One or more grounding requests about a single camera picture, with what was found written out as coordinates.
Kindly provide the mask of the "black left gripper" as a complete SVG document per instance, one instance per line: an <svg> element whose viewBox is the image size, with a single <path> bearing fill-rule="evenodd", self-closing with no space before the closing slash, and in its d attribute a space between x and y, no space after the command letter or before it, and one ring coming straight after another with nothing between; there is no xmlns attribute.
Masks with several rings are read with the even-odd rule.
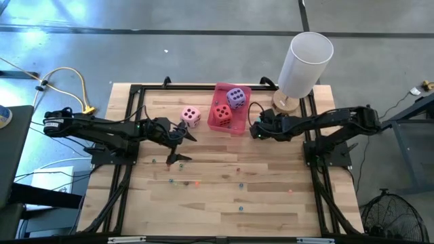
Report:
<svg viewBox="0 0 434 244"><path fill-rule="evenodd" d="M146 137L148 140L168 148L176 148L180 144L180 138L185 138L196 142L188 131L185 122L180 122L175 127L175 131L170 132L171 121L167 117L156 117L146 120ZM189 161L190 157L181 154L170 154L167 156L166 165L173 165L177 161Z"/></svg>

